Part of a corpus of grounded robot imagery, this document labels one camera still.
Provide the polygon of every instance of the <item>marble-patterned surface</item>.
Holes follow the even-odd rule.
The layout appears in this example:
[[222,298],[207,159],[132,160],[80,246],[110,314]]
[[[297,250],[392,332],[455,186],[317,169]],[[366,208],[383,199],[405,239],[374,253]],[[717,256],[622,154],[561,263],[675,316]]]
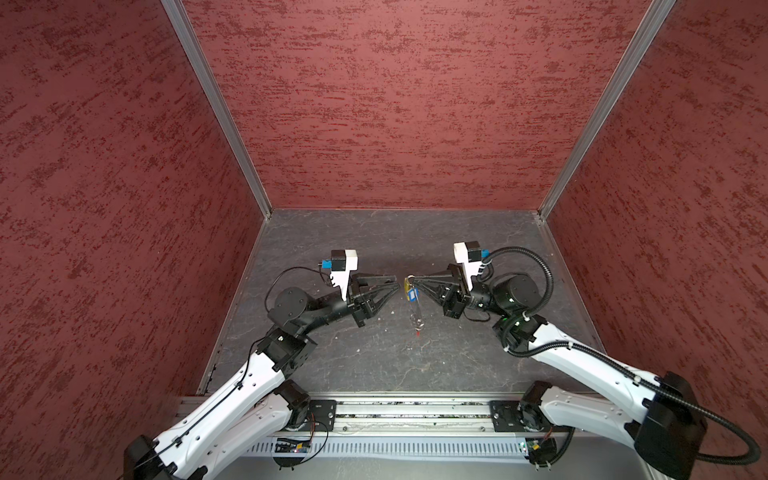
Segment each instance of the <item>marble-patterned surface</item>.
[[[353,248],[359,255],[359,272],[395,274],[402,281],[409,274],[445,269],[453,258],[452,244],[469,240],[490,250],[519,245],[550,255],[532,212],[278,210],[262,233],[257,260],[208,391],[234,374],[250,344],[269,329],[263,296],[280,271],[294,265],[315,266],[329,257],[331,249]],[[497,273],[525,270],[544,285],[543,274],[526,257],[502,257],[494,264]],[[558,286],[541,314],[568,334],[598,346],[593,326],[579,316],[562,288],[557,265],[553,268]],[[273,296],[288,286],[315,296],[331,291],[318,275],[293,271],[281,279]],[[518,392],[536,379],[584,389],[549,366],[504,353],[492,334],[492,323],[446,318],[429,299],[422,301],[422,311],[425,327],[419,336],[402,291],[364,328],[348,318],[318,329],[311,335],[318,344],[315,352],[292,378],[311,392]]]

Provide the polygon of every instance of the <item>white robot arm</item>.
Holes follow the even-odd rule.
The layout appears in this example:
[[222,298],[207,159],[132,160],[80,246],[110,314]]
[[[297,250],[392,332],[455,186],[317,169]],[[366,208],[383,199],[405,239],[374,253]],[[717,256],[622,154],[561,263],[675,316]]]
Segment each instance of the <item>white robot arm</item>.
[[339,291],[315,299],[298,287],[283,290],[267,314],[275,326],[253,343],[232,378],[155,439],[142,435],[128,446],[124,480],[208,480],[258,439],[306,421],[310,398],[286,379],[316,347],[307,334],[345,316],[364,326],[399,289],[394,276],[350,277],[357,269],[355,250],[333,250],[328,262]]
[[[543,294],[525,273],[502,274],[490,281],[495,274],[493,259],[510,253],[529,257],[540,266],[547,282]],[[699,406],[693,389],[682,377],[668,372],[661,378],[619,362],[539,316],[551,298],[554,277],[535,252],[504,247],[486,255],[479,243],[464,242],[454,245],[454,254],[456,263],[446,270],[411,276],[410,283],[451,318],[460,318],[468,308],[499,315],[493,330],[507,353],[553,366],[604,397],[576,395],[535,382],[518,410],[505,412],[507,418],[499,421],[522,424],[533,431],[554,425],[587,430],[635,449],[656,470],[679,479],[690,476],[695,460],[747,465],[760,458],[760,447],[754,440],[732,422]],[[747,444],[747,453],[733,457],[699,453],[707,432],[706,419],[738,435]],[[556,453],[555,458],[560,458],[561,453]],[[540,465],[538,460],[531,462]]]

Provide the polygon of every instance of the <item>aluminum frame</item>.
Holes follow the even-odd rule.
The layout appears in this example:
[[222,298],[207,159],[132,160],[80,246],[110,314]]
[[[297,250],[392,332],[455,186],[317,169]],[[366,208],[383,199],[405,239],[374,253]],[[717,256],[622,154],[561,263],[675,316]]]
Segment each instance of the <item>aluminum frame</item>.
[[243,138],[240,136],[240,132],[237,130],[235,120],[232,118],[227,102],[221,94],[214,73],[210,70],[203,49],[200,47],[200,42],[197,41],[192,23],[189,16],[187,16],[187,10],[184,8],[181,0],[161,0],[161,2],[165,12],[168,14],[170,23],[174,26],[176,36],[179,38],[181,46],[184,48],[184,52],[192,64],[197,80],[200,82],[200,86],[203,87],[205,96],[208,97],[210,107],[214,110],[216,119],[219,121],[219,125],[221,125],[221,130],[230,143],[232,153],[234,153],[237,163],[243,171],[253,197],[256,198],[264,218],[269,219],[272,216],[272,204],[266,196],[266,191],[261,184],[259,174],[256,172],[256,167],[254,167],[250,159],[248,149],[243,142]]
[[205,393],[208,390],[208,384],[210,383],[210,376],[213,373],[214,367],[216,366],[216,362],[219,359],[219,354],[221,353],[221,348],[223,346],[224,338],[227,336],[227,332],[229,331],[230,324],[232,323],[232,319],[235,316],[237,307],[240,305],[240,299],[243,298],[245,283],[246,281],[248,281],[250,271],[253,269],[253,263],[256,262],[256,255],[259,253],[259,243],[261,242],[261,236],[268,222],[269,222],[269,219],[267,218],[264,218],[264,220],[261,222],[261,227],[259,227],[259,233],[256,235],[256,241],[253,242],[253,247],[250,249],[250,255],[248,256],[248,261],[245,264],[245,268],[243,268],[243,274],[240,275],[240,281],[237,283],[237,289],[235,290],[235,294],[232,297],[232,302],[230,302],[230,308],[227,310],[227,315],[224,317],[224,323],[221,324],[221,328],[219,329],[219,336],[216,338],[216,344],[214,345],[214,350],[210,353],[210,356],[208,357],[208,364],[206,364],[205,366],[203,378],[200,379],[200,385],[197,386],[196,394],[198,395],[205,395]]
[[637,70],[637,66],[645,56],[645,52],[648,51],[651,42],[659,32],[664,20],[667,19],[667,15],[674,6],[676,0],[653,0],[646,10],[643,19],[637,26],[632,39],[627,45],[627,49],[621,56],[616,70],[614,70],[611,79],[608,81],[603,90],[603,94],[600,96],[600,100],[595,105],[592,115],[589,117],[587,124],[584,126],[584,130],[581,131],[581,135],[576,140],[571,154],[568,155],[568,159],[565,161],[563,168],[560,170],[558,177],[549,189],[547,196],[544,198],[544,202],[538,209],[539,215],[542,220],[547,220],[549,214],[552,213],[555,204],[565,191],[568,181],[573,177],[574,172],[578,168],[581,161],[584,159],[585,154],[592,145],[595,137],[608,118],[608,115],[613,110],[614,105],[621,96],[621,92],[629,83],[634,71]]

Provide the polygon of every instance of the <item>red textured wall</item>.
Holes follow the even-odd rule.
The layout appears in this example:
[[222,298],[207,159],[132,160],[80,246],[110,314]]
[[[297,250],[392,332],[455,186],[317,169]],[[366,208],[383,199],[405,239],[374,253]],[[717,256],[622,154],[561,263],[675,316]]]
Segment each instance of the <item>red textured wall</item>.
[[[682,374],[763,450],[767,25],[765,2],[678,0],[549,220],[607,351]],[[742,449],[710,424],[704,451]]]
[[0,5],[0,477],[116,478],[260,213],[157,0]]
[[188,0],[276,207],[535,209],[648,0]]

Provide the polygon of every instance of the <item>black cable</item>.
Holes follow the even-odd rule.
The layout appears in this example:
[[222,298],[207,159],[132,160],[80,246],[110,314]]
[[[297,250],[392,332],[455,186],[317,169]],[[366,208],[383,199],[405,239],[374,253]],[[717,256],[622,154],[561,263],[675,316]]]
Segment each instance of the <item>black cable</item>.
[[322,451],[323,451],[323,449],[326,447],[326,443],[328,443],[328,435],[330,434],[330,432],[328,431],[328,425],[326,425],[325,423],[323,423],[323,422],[321,422],[321,421],[319,421],[319,420],[313,420],[313,421],[314,421],[316,424],[320,424],[320,425],[322,425],[322,426],[323,426],[323,428],[326,430],[326,439],[323,441],[323,444],[320,446],[320,449],[319,449],[317,452],[314,452],[314,453],[312,454],[312,456],[311,456],[311,457],[309,457],[309,458],[305,458],[305,459],[304,459],[304,460],[302,460],[301,462],[299,462],[299,463],[297,463],[296,465],[294,465],[294,466],[296,466],[296,467],[297,467],[297,466],[299,466],[299,465],[303,465],[303,464],[307,463],[309,460],[312,460],[313,458],[315,458],[315,457],[317,456],[317,454],[319,454],[320,452],[322,452]]
[[550,270],[549,265],[547,265],[547,262],[543,258],[541,258],[538,253],[529,250],[524,247],[502,247],[498,250],[492,251],[486,258],[483,259],[483,265],[489,265],[494,258],[499,257],[501,255],[505,255],[507,253],[520,253],[522,255],[525,255],[541,267],[541,270],[544,271],[544,277],[547,282],[547,286],[544,291],[544,295],[541,297],[541,300],[538,301],[538,303],[530,309],[526,309],[523,312],[521,312],[519,315],[514,316],[507,320],[507,324],[502,329],[502,345],[504,347],[508,346],[506,343],[506,340],[509,336],[509,332],[512,330],[512,326],[514,326],[515,322],[517,322],[520,319],[523,319],[525,317],[530,317],[532,315],[535,315],[536,313],[540,312],[541,309],[547,305],[550,298],[552,298],[552,291],[554,290],[554,277],[552,276],[552,270]]
[[541,300],[531,309],[528,309],[525,311],[525,316],[531,316],[536,313],[539,313],[541,309],[545,307],[545,305],[549,302],[549,299],[552,298],[552,290],[554,290],[554,277],[552,276],[552,270],[549,269],[549,265],[547,265],[547,262],[543,258],[541,258],[538,253],[534,252],[533,250],[529,250],[524,247],[502,247],[498,250],[492,251],[486,258],[482,260],[483,265],[485,265],[485,268],[488,268],[488,265],[493,261],[494,258],[499,257],[501,255],[505,255],[507,253],[520,253],[522,255],[525,255],[528,258],[533,259],[538,265],[541,267],[541,269],[544,271],[544,277],[547,281],[547,286],[544,291],[544,295],[541,297]]
[[488,312],[485,312],[485,315],[488,315],[488,318],[484,319],[471,319],[467,316],[467,309],[464,309],[464,318],[469,320],[470,322],[477,322],[477,323],[485,323],[491,321],[491,314]]
[[280,277],[282,277],[285,273],[290,272],[291,270],[308,270],[310,272],[319,273],[321,277],[323,275],[326,275],[326,276],[328,276],[330,278],[330,275],[328,275],[327,273],[323,273],[320,270],[315,270],[315,269],[309,268],[307,266],[292,266],[290,268],[286,268],[285,270],[283,270],[282,272],[280,272],[277,275],[277,278],[275,279],[274,282],[272,282],[272,286],[270,286],[270,289],[266,291],[266,295],[264,296],[264,309],[266,310],[267,313],[270,312],[270,309],[266,306],[266,299],[270,297],[270,293],[272,293],[272,289],[277,284],[277,280],[280,280]]
[[661,395],[669,400],[672,400],[673,402],[676,402],[688,409],[695,410],[696,412],[699,412],[701,415],[704,415],[705,417],[712,420],[713,422],[722,425],[726,429],[730,430],[734,435],[739,437],[747,446],[747,451],[743,455],[723,456],[723,455],[709,455],[706,453],[698,453],[696,455],[697,460],[701,460],[702,462],[717,463],[721,465],[749,465],[750,463],[757,462],[760,459],[760,446],[757,445],[757,442],[755,442],[755,440],[750,436],[750,434],[743,431],[735,423],[731,422],[728,419],[725,419],[724,417],[719,416],[715,412],[711,412],[710,410],[705,409],[704,407],[699,406],[695,403],[688,402],[687,400],[684,400],[681,397],[674,395],[673,393],[668,392],[667,390],[664,390],[661,387],[656,386],[651,382],[648,382],[646,379],[643,379],[640,376],[637,376],[631,370],[623,367],[621,364],[613,360],[611,357],[606,356],[605,354],[600,353],[597,350],[592,349],[586,345],[582,345],[580,343],[567,342],[565,340],[558,340],[556,342],[550,342],[542,346],[538,346],[532,350],[528,350],[527,352],[516,352],[510,349],[507,351],[507,353],[517,358],[528,358],[531,356],[538,355],[539,353],[546,352],[547,350],[556,349],[556,348],[574,349],[579,352],[587,353],[588,355],[593,356],[594,358],[610,366],[612,369],[617,370],[619,373],[621,373],[625,377],[632,379],[634,383],[638,385],[642,385],[645,388],[651,390],[652,392],[657,393],[658,395]]
[[493,276],[493,265],[489,263],[488,265],[482,264],[482,272],[480,272],[479,275],[477,275],[477,281],[479,282],[485,282],[488,279],[490,279]]
[[565,440],[563,440],[563,445],[560,447],[558,452],[554,454],[554,457],[549,463],[539,463],[539,467],[551,467],[555,463],[558,462],[559,459],[563,458],[563,455],[565,454],[565,451],[568,450],[568,446],[571,444],[571,440],[574,439],[574,432],[576,432],[576,429],[573,427],[568,427],[568,434],[565,436]]
[[323,262],[319,262],[317,264],[317,269],[320,270],[320,279],[323,281],[323,284],[325,286],[333,286],[333,283],[331,282],[331,277],[327,273],[323,273]]
[[[155,454],[154,454],[154,455],[152,455],[150,458],[147,458],[147,459],[146,459],[146,460],[144,460],[142,463],[140,463],[140,464],[136,465],[136,466],[134,467],[134,472],[136,472],[136,471],[137,471],[137,470],[138,470],[140,467],[143,467],[144,465],[146,465],[147,463],[151,462],[152,460],[155,460],[155,459],[156,459],[157,457],[159,457],[160,455],[163,455],[165,452],[167,452],[167,451],[168,451],[168,449],[170,449],[170,447],[172,447],[172,446],[174,446],[174,445],[181,445],[181,439],[182,439],[183,437],[185,437],[185,436],[189,435],[189,433],[192,431],[192,429],[193,429],[193,428],[195,428],[195,427],[196,427],[196,426],[197,426],[197,425],[198,425],[200,422],[202,422],[202,421],[203,421],[203,419],[204,419],[205,417],[207,417],[207,416],[208,416],[208,414],[210,414],[210,413],[211,413],[213,410],[215,410],[215,409],[216,409],[216,407],[218,407],[219,405],[221,405],[221,404],[223,403],[223,401],[224,401],[224,400],[228,399],[228,398],[230,397],[230,395],[232,395],[232,394],[235,392],[235,390],[238,390],[238,389],[242,388],[242,386],[243,386],[243,381],[245,380],[245,377],[246,377],[246,375],[248,374],[248,367],[250,366],[250,356],[251,356],[251,354],[253,354],[253,347],[254,347],[254,346],[255,346],[255,345],[258,343],[258,342],[260,342],[260,341],[262,341],[262,340],[264,340],[264,339],[266,339],[266,337],[265,337],[265,336],[261,337],[260,339],[258,339],[258,340],[256,340],[255,342],[253,342],[253,343],[251,343],[251,344],[250,344],[250,348],[248,349],[248,359],[247,359],[247,360],[246,360],[246,362],[245,362],[245,370],[243,370],[243,376],[240,378],[240,381],[239,381],[239,382],[235,383],[234,387],[233,387],[233,388],[232,388],[232,389],[231,389],[231,390],[230,390],[230,391],[229,391],[229,392],[228,392],[228,393],[227,393],[227,394],[224,396],[224,398],[222,398],[221,400],[219,400],[219,401],[216,403],[216,405],[214,405],[214,406],[210,407],[210,410],[208,410],[207,412],[205,412],[205,413],[203,414],[203,416],[201,416],[201,417],[200,417],[200,418],[199,418],[199,419],[198,419],[198,420],[197,420],[195,423],[193,423],[193,424],[190,426],[190,428],[188,428],[188,429],[187,429],[187,430],[186,430],[184,433],[182,433],[181,435],[179,435],[178,437],[176,437],[176,439],[175,439],[174,441],[172,441],[171,443],[169,443],[167,447],[165,447],[164,449],[162,449],[162,450],[160,450],[159,452],[155,453]],[[125,472],[123,472],[123,473],[122,473],[122,474],[121,474],[119,477],[117,477],[115,480],[120,480],[120,479],[121,479],[121,478],[123,478],[124,476],[125,476]]]

